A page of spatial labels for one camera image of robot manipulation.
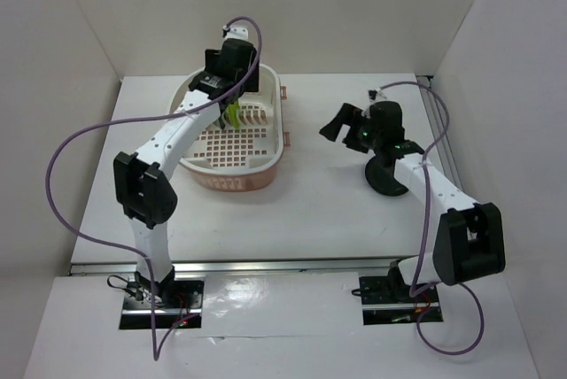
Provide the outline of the lime green plate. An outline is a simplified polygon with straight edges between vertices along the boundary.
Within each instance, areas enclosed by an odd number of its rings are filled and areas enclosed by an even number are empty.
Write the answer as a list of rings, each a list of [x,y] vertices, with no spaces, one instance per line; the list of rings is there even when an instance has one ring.
[[[234,129],[240,128],[239,112],[240,104],[238,101],[229,104],[225,110],[225,122]]]

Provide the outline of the black plate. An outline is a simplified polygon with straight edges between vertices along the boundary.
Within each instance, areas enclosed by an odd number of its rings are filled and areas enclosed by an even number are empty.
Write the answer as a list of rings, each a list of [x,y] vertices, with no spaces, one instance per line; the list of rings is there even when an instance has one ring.
[[[382,196],[400,197],[408,193],[408,188],[393,177],[393,168],[384,166],[378,156],[367,162],[364,176],[367,184]]]

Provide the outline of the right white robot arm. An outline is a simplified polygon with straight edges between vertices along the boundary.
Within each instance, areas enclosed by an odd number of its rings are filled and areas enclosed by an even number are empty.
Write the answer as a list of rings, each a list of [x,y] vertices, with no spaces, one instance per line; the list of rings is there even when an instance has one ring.
[[[418,254],[391,264],[386,289],[397,301],[415,297],[432,285],[455,286],[501,273],[506,266],[502,217],[493,203],[480,203],[459,190],[405,137],[402,110],[393,101],[362,110],[343,104],[319,131],[354,151],[372,151],[365,167],[370,187],[388,197],[413,194],[424,206]]]

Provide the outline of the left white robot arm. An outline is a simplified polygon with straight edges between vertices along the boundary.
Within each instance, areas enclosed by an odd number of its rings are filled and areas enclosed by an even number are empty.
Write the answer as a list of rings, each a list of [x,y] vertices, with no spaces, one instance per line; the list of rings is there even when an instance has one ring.
[[[134,153],[113,160],[116,198],[129,218],[135,248],[142,253],[135,280],[153,306],[167,306],[175,296],[175,269],[169,256],[167,222],[178,197],[170,182],[183,154],[246,89],[257,89],[258,51],[252,43],[227,38],[205,52],[205,68],[190,81],[176,118]]]

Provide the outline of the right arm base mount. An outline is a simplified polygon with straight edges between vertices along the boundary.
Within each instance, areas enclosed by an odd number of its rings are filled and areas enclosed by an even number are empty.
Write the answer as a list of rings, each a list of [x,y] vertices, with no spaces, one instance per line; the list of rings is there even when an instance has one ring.
[[[398,325],[422,322],[442,322],[443,314],[439,294],[435,288],[410,297],[409,287],[393,283],[385,276],[361,276],[359,287],[351,295],[361,301],[362,319],[365,326]]]

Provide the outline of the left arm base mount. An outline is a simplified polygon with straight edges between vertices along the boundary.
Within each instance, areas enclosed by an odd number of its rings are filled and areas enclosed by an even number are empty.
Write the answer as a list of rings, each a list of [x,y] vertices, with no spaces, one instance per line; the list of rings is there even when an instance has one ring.
[[[143,330],[151,328],[151,295],[128,276],[109,275],[108,287],[124,292],[120,314],[120,330]],[[172,294],[156,297],[156,329],[169,329],[176,321],[179,329],[200,329],[204,280],[175,281]]]

